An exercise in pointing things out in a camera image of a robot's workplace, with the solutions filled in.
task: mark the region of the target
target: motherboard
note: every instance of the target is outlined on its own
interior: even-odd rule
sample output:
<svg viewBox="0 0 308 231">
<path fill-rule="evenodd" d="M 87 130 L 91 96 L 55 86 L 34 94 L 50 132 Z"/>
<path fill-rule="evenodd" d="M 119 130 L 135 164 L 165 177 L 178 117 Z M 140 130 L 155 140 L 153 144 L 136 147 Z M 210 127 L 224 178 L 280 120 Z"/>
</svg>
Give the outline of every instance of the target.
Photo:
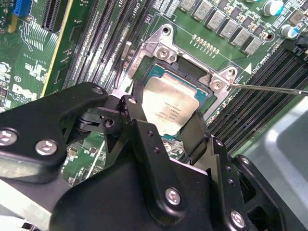
<svg viewBox="0 0 308 231">
<path fill-rule="evenodd" d="M 198 111 L 241 153 L 300 98 L 226 82 L 305 89 L 308 0 L 0 0 L 0 112 L 89 81 L 144 84 L 143 109 L 169 155 Z M 68 147 L 71 185 L 104 167 L 104 136 Z"/>
</svg>

